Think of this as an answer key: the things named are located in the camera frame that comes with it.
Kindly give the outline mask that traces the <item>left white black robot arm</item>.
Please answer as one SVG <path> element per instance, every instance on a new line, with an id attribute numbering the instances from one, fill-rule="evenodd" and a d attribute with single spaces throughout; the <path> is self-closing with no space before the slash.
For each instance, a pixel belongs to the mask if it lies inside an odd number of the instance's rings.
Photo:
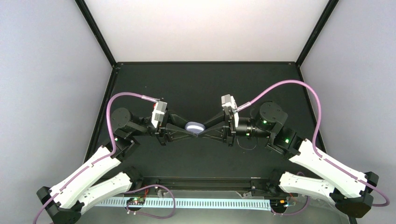
<path id="1" fill-rule="evenodd" d="M 197 137 L 205 129 L 167 109 L 155 109 L 151 117 L 139 118 L 126 108 L 118 108 L 109 118 L 111 141 L 101 145 L 66 179 L 37 191 L 43 210 L 54 224 L 74 224 L 98 203 L 130 190 L 142 190 L 143 177 L 135 167 L 124 168 L 114 177 L 98 182 L 135 152 L 140 145 L 135 136 L 154 136 L 165 145 L 168 141 Z"/>

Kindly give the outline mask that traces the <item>lavender earbud charging case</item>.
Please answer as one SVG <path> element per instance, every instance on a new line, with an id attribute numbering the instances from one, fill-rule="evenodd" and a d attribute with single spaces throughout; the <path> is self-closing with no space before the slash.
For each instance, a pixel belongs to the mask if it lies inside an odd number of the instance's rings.
<path id="1" fill-rule="evenodd" d="M 196 134 L 200 134 L 206 129 L 203 124 L 193 121 L 187 122 L 184 128 L 185 130 Z"/>

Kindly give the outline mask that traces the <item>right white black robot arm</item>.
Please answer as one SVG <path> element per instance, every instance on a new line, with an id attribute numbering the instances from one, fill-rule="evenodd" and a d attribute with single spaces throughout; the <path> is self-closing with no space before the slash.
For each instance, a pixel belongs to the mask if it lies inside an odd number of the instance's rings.
<path id="1" fill-rule="evenodd" d="M 235 109 L 224 105 L 221 115 L 204 125 L 198 136 L 232 146 L 238 137 L 266 138 L 267 148 L 284 159 L 302 166 L 316 178 L 299 176 L 288 171 L 275 171 L 267 180 L 271 195 L 297 193 L 333 205 L 338 211 L 355 218 L 365 216 L 374 206 L 372 191 L 378 175 L 360 172 L 333 159 L 308 139 L 285 126 L 288 118 L 279 105 L 264 102 L 251 110 L 249 118 L 240 118 Z"/>

